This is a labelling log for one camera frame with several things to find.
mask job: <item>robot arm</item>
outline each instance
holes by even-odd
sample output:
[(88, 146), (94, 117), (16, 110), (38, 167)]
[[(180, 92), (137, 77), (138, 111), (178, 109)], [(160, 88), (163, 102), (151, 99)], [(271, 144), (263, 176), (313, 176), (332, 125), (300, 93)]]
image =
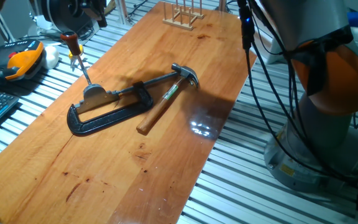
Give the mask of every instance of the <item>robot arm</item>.
[[(358, 184), (358, 130), (349, 128), (352, 114), (358, 111), (358, 28), (350, 27), (342, 0), (260, 2), (280, 36), (255, 0), (237, 0), (243, 48), (248, 53), (250, 43), (256, 47), (252, 10), (277, 39), (290, 72), (288, 112), (261, 61), (288, 118), (275, 133), (258, 103), (249, 68), (254, 100), (273, 134), (264, 152), (266, 166), (281, 183), (299, 191), (335, 191), (345, 182)], [(294, 68), (306, 90), (300, 102), (291, 90), (296, 91)]]
[(82, 10), (93, 19), (98, 21), (100, 27), (106, 27), (107, 22), (104, 16), (106, 0), (82, 0), (80, 3)]
[(344, 1), (260, 2), (313, 104), (332, 115), (358, 111), (358, 28), (350, 27)]

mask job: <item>claw hammer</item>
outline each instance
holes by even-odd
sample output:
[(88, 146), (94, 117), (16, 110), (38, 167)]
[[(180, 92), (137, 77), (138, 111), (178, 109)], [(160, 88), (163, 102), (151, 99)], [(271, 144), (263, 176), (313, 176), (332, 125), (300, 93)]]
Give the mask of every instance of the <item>claw hammer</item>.
[(191, 83), (191, 85), (195, 85), (197, 88), (200, 87), (200, 83), (198, 82), (196, 72), (187, 67), (187, 66), (179, 66), (178, 64), (172, 64), (172, 70), (180, 73), (180, 77), (178, 81), (173, 84), (173, 86), (162, 96), (160, 101), (152, 108), (150, 113), (146, 116), (146, 118), (140, 122), (140, 124), (136, 127), (136, 130), (146, 135), (152, 129), (154, 123), (158, 119), (158, 116), (164, 111), (164, 109), (169, 105), (170, 98), (173, 94), (178, 90), (179, 85), (187, 80)]

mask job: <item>wooden tabletop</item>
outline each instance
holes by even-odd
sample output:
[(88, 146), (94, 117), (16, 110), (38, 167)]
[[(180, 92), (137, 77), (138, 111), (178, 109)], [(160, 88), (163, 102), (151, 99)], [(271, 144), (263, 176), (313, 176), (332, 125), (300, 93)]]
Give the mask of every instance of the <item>wooden tabletop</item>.
[[(120, 90), (171, 72), (176, 62), (197, 73), (201, 89), (182, 84), (147, 136), (135, 129), (142, 114), (78, 137), (66, 118), (83, 97), (80, 77), (0, 153), (1, 223), (176, 223), (247, 77), (240, 20), (203, 12), (187, 31), (162, 23), (159, 2), (88, 70), (94, 83)], [(174, 81), (149, 88), (155, 102)], [(210, 135), (192, 122), (208, 126)]]

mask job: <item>black c-clamp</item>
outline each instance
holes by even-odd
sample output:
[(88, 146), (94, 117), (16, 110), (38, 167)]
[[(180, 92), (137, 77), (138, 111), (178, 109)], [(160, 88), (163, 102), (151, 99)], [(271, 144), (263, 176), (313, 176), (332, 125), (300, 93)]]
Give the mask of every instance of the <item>black c-clamp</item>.
[(133, 87), (133, 92), (138, 97), (138, 102), (123, 106), (122, 108), (110, 111), (84, 122), (80, 121), (76, 106), (71, 105), (67, 114), (67, 124), (70, 131), (79, 136), (93, 134), (151, 109), (151, 107), (153, 107), (153, 98), (146, 90), (143, 82), (137, 82), (133, 84)]

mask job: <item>wooden dowel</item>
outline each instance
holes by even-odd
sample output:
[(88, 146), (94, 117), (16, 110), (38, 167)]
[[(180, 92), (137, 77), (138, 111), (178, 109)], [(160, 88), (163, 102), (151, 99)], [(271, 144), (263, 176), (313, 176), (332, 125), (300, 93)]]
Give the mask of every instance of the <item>wooden dowel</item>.
[(175, 17), (173, 16), (173, 4), (171, 4), (172, 7), (172, 22), (175, 20)]
[(194, 21), (195, 21), (196, 19), (197, 19), (197, 16), (195, 16), (194, 18), (192, 18), (192, 20), (191, 20), (190, 23), (191, 23), (191, 24), (194, 23)]
[(173, 16), (173, 18), (177, 18), (180, 15), (180, 11), (178, 10), (178, 12)]
[(165, 2), (164, 2), (164, 20), (167, 20), (167, 10), (165, 9)]
[(180, 25), (182, 25), (183, 24), (183, 16), (181, 15), (181, 6), (180, 6), (180, 8), (179, 8), (179, 12), (180, 12)]

